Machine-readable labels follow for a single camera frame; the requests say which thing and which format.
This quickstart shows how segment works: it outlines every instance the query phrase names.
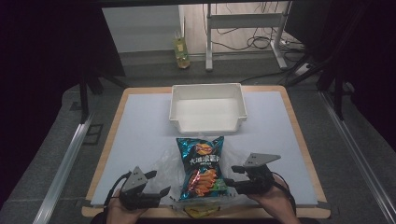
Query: table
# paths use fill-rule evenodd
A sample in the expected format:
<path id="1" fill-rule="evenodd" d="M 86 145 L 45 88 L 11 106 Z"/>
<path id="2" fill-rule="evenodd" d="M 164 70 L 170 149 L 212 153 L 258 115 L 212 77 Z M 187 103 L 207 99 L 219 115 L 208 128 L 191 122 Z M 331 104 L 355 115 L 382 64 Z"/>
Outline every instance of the table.
<path id="1" fill-rule="evenodd" d="M 316 173 L 314 164 L 311 160 L 311 157 L 309 155 L 306 143 L 304 141 L 303 134 L 300 130 L 300 126 L 298 124 L 297 118 L 294 115 L 291 102 L 289 99 L 289 96 L 286 92 L 286 90 L 283 87 L 280 86 L 243 86 L 243 92 L 248 92 L 248 91 L 278 91 L 281 94 L 283 103 L 285 105 L 285 108 L 288 112 L 289 119 L 290 119 L 290 124 L 292 126 L 292 129 L 294 130 L 294 133 L 296 135 L 296 139 L 298 142 L 298 146 L 301 150 L 301 153 L 303 155 L 304 163 L 307 168 L 307 171 L 309 173 L 311 182 L 313 183 L 313 187 L 315 190 L 315 193 L 317 194 L 317 198 L 319 201 L 319 204 L 315 207 L 299 207 L 297 208 L 297 216 L 298 217 L 312 217 L 312 218 L 327 218 L 330 216 L 330 210 L 326 207 L 323 207 L 323 204 L 327 204 L 326 197 L 324 195 L 323 189 L 320 185 L 320 182 L 318 180 L 318 175 Z M 89 188 L 89 191 L 86 195 L 86 200 L 90 201 L 93 197 L 93 194 L 95 192 L 95 189 L 99 183 L 100 177 L 105 169 L 106 166 L 106 161 L 108 158 L 108 155 L 111 151 L 112 145 L 114 143 L 115 135 L 117 132 L 117 129 L 119 128 L 120 125 L 120 119 L 122 117 L 124 108 L 125 108 L 125 103 L 128 99 L 128 96 L 130 94 L 150 94 L 150 93 L 171 93 L 172 89 L 170 87 L 161 87 L 161 88 L 129 88 L 126 89 L 120 99 L 120 104 L 119 108 L 116 112 L 115 118 L 113 120 L 112 126 L 110 128 L 104 150 L 102 152 L 101 158 L 98 162 L 95 174 L 92 179 L 91 186 Z M 102 208 L 93 208 L 93 207 L 88 207 L 84 206 L 81 210 L 81 213 L 85 217 L 93 217 L 99 212 L 101 212 L 103 209 Z M 251 218 L 257 218 L 257 217 L 270 217 L 265 211 L 258 206 L 247 206 L 247 205 L 237 205 L 231 208 L 224 209 L 222 211 L 219 211 L 215 214 L 211 215 L 212 217 L 234 217 L 234 218 L 241 218 L 241 217 L 251 217 Z M 169 208 L 166 205 L 160 205 L 159 208 L 152 208 L 149 209 L 143 217 L 187 217 L 184 214 L 175 212 L 171 208 Z"/>

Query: white bin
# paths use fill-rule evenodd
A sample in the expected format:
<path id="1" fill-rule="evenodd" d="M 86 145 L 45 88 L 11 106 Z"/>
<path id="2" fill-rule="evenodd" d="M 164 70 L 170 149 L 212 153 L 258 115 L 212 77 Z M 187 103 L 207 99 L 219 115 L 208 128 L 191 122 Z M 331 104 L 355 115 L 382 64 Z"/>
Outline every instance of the white bin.
<path id="1" fill-rule="evenodd" d="M 239 83 L 172 87 L 169 120 L 181 133 L 236 132 L 247 117 Z"/>

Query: potato chip bag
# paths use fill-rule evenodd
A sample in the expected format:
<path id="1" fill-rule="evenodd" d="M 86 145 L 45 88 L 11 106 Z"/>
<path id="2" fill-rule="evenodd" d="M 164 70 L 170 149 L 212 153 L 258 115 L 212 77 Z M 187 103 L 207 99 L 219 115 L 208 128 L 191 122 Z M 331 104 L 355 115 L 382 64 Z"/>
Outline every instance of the potato chip bag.
<path id="1" fill-rule="evenodd" d="M 223 143 L 224 136 L 211 142 L 198 138 L 177 138 L 186 173 L 180 200 L 227 194 L 219 168 Z"/>

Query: plastic bag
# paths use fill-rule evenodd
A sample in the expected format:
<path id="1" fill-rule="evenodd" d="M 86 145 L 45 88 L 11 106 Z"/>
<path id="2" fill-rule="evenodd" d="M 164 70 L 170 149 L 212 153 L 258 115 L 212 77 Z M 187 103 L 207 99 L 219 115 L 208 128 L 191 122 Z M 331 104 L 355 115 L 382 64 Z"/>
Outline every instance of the plastic bag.
<path id="1" fill-rule="evenodd" d="M 213 137 L 199 136 L 197 138 L 213 141 Z M 227 137 L 224 138 L 223 149 L 219 161 L 219 168 L 225 178 L 235 181 L 248 180 L 246 175 L 236 174 L 231 167 L 243 165 L 248 157 L 245 151 L 234 148 L 228 144 Z M 175 146 L 164 150 L 161 157 L 154 162 L 152 170 L 157 171 L 155 178 L 150 180 L 145 188 L 151 192 L 159 192 L 171 186 L 169 194 L 161 199 L 160 204 L 171 205 L 175 210 L 183 210 L 186 206 L 220 206 L 221 209 L 236 204 L 255 204 L 246 195 L 238 195 L 234 188 L 228 188 L 228 194 L 221 197 L 204 197 L 180 201 L 180 194 L 185 179 L 184 165 L 175 141 Z"/>

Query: wire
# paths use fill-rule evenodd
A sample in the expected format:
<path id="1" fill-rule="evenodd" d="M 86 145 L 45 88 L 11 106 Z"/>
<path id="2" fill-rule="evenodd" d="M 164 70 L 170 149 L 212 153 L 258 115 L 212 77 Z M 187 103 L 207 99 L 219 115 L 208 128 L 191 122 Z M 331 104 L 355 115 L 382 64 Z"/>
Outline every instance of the wire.
<path id="1" fill-rule="evenodd" d="M 270 11 L 271 5 L 272 5 L 272 2 L 270 2 L 270 5 L 267 8 L 267 13 Z"/>
<path id="2" fill-rule="evenodd" d="M 262 4 L 262 13 L 265 13 L 265 8 L 267 7 L 267 2 L 265 2 L 265 4 Z"/>
<path id="3" fill-rule="evenodd" d="M 278 73 L 270 73 L 270 74 L 264 74 L 264 75 L 260 75 L 260 76 L 256 76 L 256 77 L 248 77 L 246 79 L 243 79 L 243 80 L 239 81 L 239 83 L 242 84 L 242 83 L 244 83 L 246 81 L 249 81 L 249 80 L 255 79 L 255 78 L 259 78 L 259 77 L 277 76 L 277 75 L 281 75 L 281 74 L 287 73 L 288 71 L 289 71 L 289 69 L 285 70 L 285 71 L 282 71 L 282 72 L 278 72 Z"/>
<path id="4" fill-rule="evenodd" d="M 271 37 L 270 37 L 271 40 L 272 40 L 272 32 L 273 32 L 273 31 L 274 31 L 274 28 L 271 29 Z"/>
<path id="5" fill-rule="evenodd" d="M 230 11 L 230 14 L 233 14 L 233 13 L 231 12 L 231 10 L 228 8 L 228 3 L 226 3 L 225 6 L 226 6 L 227 9 Z M 216 4 L 215 13 L 218 14 L 218 4 Z M 221 33 L 221 32 L 219 31 L 219 29 L 216 29 L 216 30 L 218 31 L 219 35 L 226 35 L 226 34 L 228 34 L 228 33 L 230 33 L 230 32 L 233 32 L 233 31 L 235 31 L 235 30 L 238 30 L 238 29 L 239 29 L 239 28 L 234 28 L 234 29 L 232 29 L 232 30 L 229 30 L 229 31 L 226 31 L 226 32 L 223 32 L 223 33 Z"/>
<path id="6" fill-rule="evenodd" d="M 294 197 L 293 197 L 293 195 L 290 192 L 290 188 L 289 188 L 288 183 L 286 183 L 285 179 L 281 175 L 279 175 L 279 174 L 277 174 L 275 172 L 271 172 L 271 173 L 273 175 L 279 176 L 283 180 L 283 182 L 286 184 L 286 188 L 285 188 L 285 187 L 283 187 L 283 185 L 277 183 L 275 180 L 272 181 L 272 183 L 273 183 L 273 185 L 275 187 L 277 187 L 278 189 L 282 190 L 289 197 L 289 201 L 291 203 L 291 207 L 293 208 L 294 215 L 297 215 L 296 201 L 294 200 Z"/>
<path id="7" fill-rule="evenodd" d="M 277 4 L 279 4 L 279 2 L 276 2 L 276 6 L 275 6 L 274 12 L 276 12 L 276 10 L 277 10 Z"/>
<path id="8" fill-rule="evenodd" d="M 206 35 L 207 35 L 207 30 L 206 30 L 206 26 L 205 26 L 205 9 L 204 9 L 204 4 L 202 4 L 202 12 L 203 12 L 203 18 L 204 18 L 204 29 L 205 29 L 205 33 L 206 33 Z M 235 28 L 235 29 L 233 29 L 233 30 L 231 30 L 231 31 L 228 31 L 228 32 L 224 33 L 224 34 L 228 34 L 228 33 L 232 32 L 232 31 L 234 31 L 234 30 L 236 30 L 236 29 L 238 29 L 238 28 Z M 215 42 L 215 41 L 211 41 L 211 42 L 212 42 L 213 44 L 223 46 L 224 48 L 232 49 L 232 50 L 238 50 L 238 51 L 239 51 L 239 50 L 244 50 L 244 49 L 249 49 L 249 48 L 266 49 L 266 48 L 270 45 L 271 39 L 269 39 L 269 38 L 266 37 L 266 36 L 255 36 L 255 34 L 257 33 L 257 30 L 258 30 L 258 29 L 259 29 L 259 28 L 256 28 L 256 30 L 254 31 L 253 37 L 251 37 L 251 38 L 249 38 L 249 39 L 247 40 L 247 46 L 244 47 L 244 48 L 241 48 L 241 49 L 235 49 L 235 48 L 232 48 L 232 47 L 230 47 L 230 46 L 227 46 L 227 45 L 221 44 L 221 43 L 219 43 L 219 42 Z M 259 46 L 256 45 L 256 42 L 258 42 L 258 41 L 266 41 L 267 44 L 266 44 L 264 47 L 259 47 Z"/>
<path id="9" fill-rule="evenodd" d="M 254 9 L 253 12 L 256 12 L 257 8 L 259 8 L 262 5 L 262 2 L 259 3 L 259 5 Z"/>
<path id="10" fill-rule="evenodd" d="M 103 208 L 103 223 L 106 223 L 107 220 L 107 212 L 108 212 L 108 204 L 110 203 L 110 200 L 112 198 L 118 198 L 118 197 L 113 197 L 113 193 L 114 193 L 114 189 L 116 188 L 116 186 L 120 183 L 120 181 L 124 178 L 128 178 L 131 175 L 131 171 L 126 173 L 125 175 L 120 176 L 120 178 L 116 181 L 116 183 L 114 183 L 113 188 L 111 188 L 111 190 L 108 192 L 105 203 L 103 204 L 104 208 Z"/>

